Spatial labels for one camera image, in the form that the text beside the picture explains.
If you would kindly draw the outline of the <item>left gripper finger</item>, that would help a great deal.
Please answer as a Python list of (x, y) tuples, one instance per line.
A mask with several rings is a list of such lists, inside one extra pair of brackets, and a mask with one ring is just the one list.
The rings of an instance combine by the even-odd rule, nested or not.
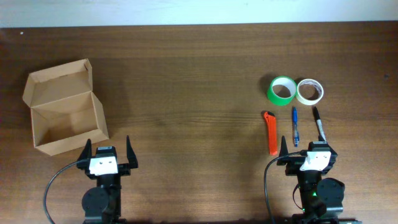
[(129, 165), (138, 165), (136, 154), (131, 146), (131, 141), (129, 136), (126, 136), (126, 155)]
[(81, 152), (78, 161), (83, 161), (83, 160), (90, 160), (92, 155), (92, 143), (91, 139), (88, 139), (83, 151)]

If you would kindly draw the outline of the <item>black marker pen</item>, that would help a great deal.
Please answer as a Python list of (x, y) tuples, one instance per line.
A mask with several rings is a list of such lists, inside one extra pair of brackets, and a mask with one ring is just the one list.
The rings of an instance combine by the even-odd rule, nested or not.
[(320, 135), (322, 141), (326, 141), (326, 136), (325, 136), (325, 132), (323, 130), (322, 121), (320, 119), (320, 114), (318, 112), (318, 109), (317, 109), (316, 106), (314, 106), (312, 108), (312, 110), (313, 110), (313, 115), (314, 115), (314, 118), (315, 118), (315, 122), (317, 124), (319, 135)]

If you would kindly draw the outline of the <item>orange utility knife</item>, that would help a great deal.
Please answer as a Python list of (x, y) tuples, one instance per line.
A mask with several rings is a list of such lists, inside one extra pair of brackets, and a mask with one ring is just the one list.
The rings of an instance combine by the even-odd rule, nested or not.
[(274, 156), (277, 154), (277, 124), (276, 117), (270, 111), (263, 114), (264, 121), (267, 124), (269, 154)]

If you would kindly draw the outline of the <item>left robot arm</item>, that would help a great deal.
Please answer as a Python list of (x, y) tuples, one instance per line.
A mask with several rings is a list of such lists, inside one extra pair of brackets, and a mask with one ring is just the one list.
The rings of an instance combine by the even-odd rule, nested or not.
[(92, 155), (92, 143), (87, 140), (76, 165), (85, 175), (96, 181), (96, 186), (87, 190), (81, 200), (85, 211), (85, 223), (127, 223), (121, 217), (121, 177), (131, 175), (139, 167), (130, 138), (126, 138), (128, 162), (118, 164), (114, 146), (98, 147)]

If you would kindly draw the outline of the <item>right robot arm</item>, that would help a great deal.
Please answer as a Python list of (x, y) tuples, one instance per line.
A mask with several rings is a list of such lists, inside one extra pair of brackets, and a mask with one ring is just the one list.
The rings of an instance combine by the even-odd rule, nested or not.
[(302, 204), (302, 212), (292, 215), (292, 223), (360, 223), (354, 218), (338, 218), (343, 212), (345, 185), (334, 178), (323, 178), (333, 167), (337, 156), (326, 141), (313, 141), (307, 150), (290, 153), (285, 138), (282, 138), (277, 165), (285, 166), (287, 176), (296, 176), (298, 184), (295, 190), (300, 192)]

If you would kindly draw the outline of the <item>blue pen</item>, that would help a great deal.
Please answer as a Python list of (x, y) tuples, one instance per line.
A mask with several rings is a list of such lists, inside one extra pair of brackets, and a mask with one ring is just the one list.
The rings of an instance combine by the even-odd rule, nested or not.
[(298, 131), (298, 114), (296, 107), (292, 108), (292, 122), (293, 122), (294, 146), (298, 147), (300, 142), (300, 136)]

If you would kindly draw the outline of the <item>brown cardboard box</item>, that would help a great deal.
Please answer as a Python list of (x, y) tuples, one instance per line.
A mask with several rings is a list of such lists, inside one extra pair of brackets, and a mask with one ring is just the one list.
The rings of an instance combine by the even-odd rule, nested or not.
[(30, 73), (22, 99), (30, 108), (34, 148), (45, 154), (109, 139), (87, 58)]

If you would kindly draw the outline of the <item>green tape roll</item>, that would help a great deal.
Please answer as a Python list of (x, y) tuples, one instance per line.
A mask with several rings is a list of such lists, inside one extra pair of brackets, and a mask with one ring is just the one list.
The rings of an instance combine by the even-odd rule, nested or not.
[[(277, 85), (281, 85), (283, 87), (286, 87), (288, 89), (290, 95), (288, 97), (281, 97), (275, 93), (273, 88)], [(279, 76), (274, 78), (271, 81), (271, 84), (269, 86), (269, 89), (267, 91), (267, 97), (270, 100), (271, 103), (277, 105), (277, 106), (285, 106), (289, 104), (293, 98), (297, 94), (297, 84), (293, 79), (287, 76)]]

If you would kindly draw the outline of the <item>cream masking tape roll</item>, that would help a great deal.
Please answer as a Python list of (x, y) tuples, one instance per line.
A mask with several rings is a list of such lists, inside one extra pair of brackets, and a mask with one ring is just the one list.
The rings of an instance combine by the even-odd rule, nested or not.
[(321, 84), (313, 79), (303, 79), (297, 85), (296, 98), (304, 105), (317, 104), (324, 95)]

